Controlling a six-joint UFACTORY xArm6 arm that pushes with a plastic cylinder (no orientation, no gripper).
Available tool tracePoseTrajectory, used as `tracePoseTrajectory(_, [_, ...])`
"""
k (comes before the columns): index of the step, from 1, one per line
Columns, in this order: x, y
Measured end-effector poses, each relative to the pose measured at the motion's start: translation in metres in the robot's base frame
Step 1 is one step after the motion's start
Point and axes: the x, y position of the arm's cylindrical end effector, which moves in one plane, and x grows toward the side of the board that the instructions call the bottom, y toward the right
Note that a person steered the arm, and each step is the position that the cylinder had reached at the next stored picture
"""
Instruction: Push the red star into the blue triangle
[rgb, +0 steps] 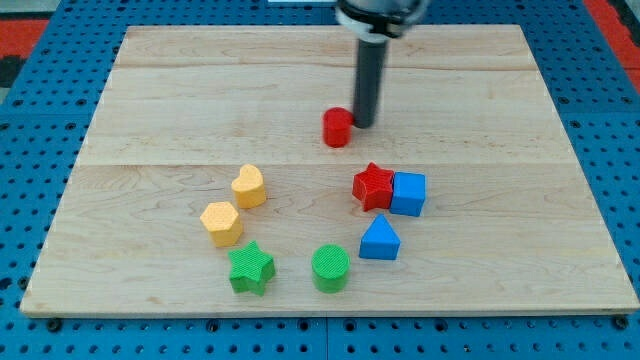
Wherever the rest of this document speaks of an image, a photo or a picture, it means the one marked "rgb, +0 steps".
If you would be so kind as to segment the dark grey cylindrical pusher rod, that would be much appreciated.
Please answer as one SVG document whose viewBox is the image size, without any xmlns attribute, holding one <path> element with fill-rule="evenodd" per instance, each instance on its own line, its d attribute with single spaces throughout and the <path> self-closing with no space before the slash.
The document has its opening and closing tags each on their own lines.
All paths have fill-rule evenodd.
<svg viewBox="0 0 640 360">
<path fill-rule="evenodd" d="M 386 53 L 386 42 L 358 41 L 352 109 L 357 128 L 367 129 L 375 123 Z"/>
</svg>

